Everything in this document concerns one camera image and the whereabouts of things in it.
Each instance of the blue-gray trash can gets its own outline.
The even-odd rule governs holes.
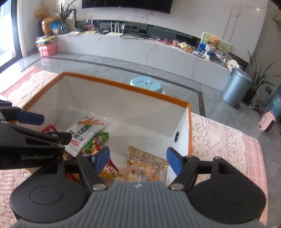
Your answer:
[[[221,97],[227,104],[235,107],[245,96],[252,84],[252,79],[243,70],[237,68],[232,69],[231,75]]]

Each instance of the pink storage box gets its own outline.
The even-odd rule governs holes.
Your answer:
[[[56,43],[45,47],[39,47],[41,57],[47,57],[56,54]]]

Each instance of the silver screw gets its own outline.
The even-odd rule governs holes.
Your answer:
[[[184,186],[180,183],[173,183],[170,185],[170,188],[175,191],[183,190]]]
[[[93,186],[93,190],[95,191],[104,191],[106,190],[107,186],[105,184],[95,184]]]

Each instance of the storage box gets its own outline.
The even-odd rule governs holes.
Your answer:
[[[93,111],[111,120],[103,131],[109,132],[105,145],[110,148],[110,157],[117,167],[126,165],[129,146],[164,159],[168,147],[184,156],[191,154],[188,102],[93,76],[60,74],[23,107],[44,115],[44,124],[20,125],[41,131],[53,124],[59,131],[66,131],[74,124],[72,119],[75,118],[71,116],[69,122],[58,123],[72,108]],[[166,185],[175,177],[169,167]]]
[[[48,46],[39,47],[41,57],[52,56],[56,54],[56,43],[50,44]]]

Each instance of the tv screen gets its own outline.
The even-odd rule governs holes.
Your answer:
[[[82,8],[132,7],[170,13],[173,0],[82,0]]]

